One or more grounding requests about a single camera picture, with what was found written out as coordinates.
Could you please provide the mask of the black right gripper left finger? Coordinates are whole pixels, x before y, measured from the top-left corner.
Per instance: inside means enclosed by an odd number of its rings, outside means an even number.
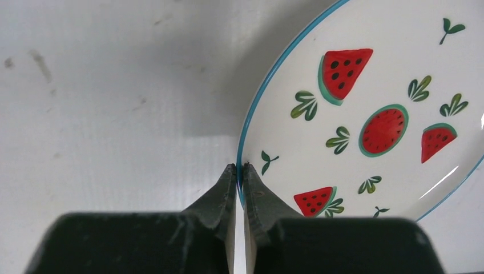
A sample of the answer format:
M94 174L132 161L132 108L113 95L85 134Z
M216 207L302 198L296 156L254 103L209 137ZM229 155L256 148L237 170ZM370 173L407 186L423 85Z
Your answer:
M237 169L179 212L69 212L26 273L232 273Z

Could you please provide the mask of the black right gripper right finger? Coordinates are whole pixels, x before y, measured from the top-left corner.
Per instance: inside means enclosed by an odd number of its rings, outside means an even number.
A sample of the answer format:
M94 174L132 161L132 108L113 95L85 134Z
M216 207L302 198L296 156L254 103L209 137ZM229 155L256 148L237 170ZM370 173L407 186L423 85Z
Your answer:
M429 238L399 218L306 218L241 170L248 273L443 273Z

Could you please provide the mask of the watermelon pattern round plate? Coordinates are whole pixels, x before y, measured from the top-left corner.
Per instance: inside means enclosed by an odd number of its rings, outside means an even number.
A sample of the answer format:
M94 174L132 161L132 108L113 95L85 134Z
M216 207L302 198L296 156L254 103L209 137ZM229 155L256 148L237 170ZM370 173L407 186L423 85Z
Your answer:
M482 1L337 1L270 69L237 152L306 217L419 220L481 161Z

